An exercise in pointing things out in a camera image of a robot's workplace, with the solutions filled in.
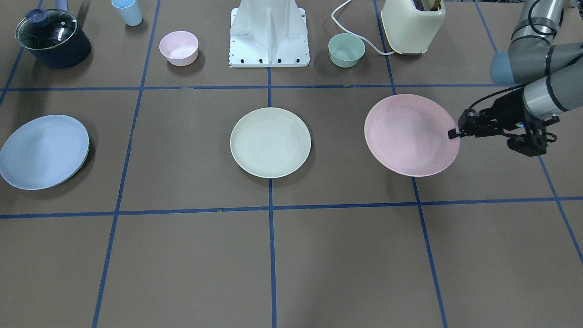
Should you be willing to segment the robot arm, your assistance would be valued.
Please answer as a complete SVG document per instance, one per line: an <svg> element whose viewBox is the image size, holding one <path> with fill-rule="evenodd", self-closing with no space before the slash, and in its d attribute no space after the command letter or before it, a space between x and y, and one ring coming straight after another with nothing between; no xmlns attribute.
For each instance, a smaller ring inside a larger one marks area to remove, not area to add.
<svg viewBox="0 0 583 328"><path fill-rule="evenodd" d="M526 0L506 51L490 63L491 80L507 89L480 111L470 105L450 139L504 136L509 144L542 146L559 114L582 106L582 43L553 43L563 19L561 0Z"/></svg>

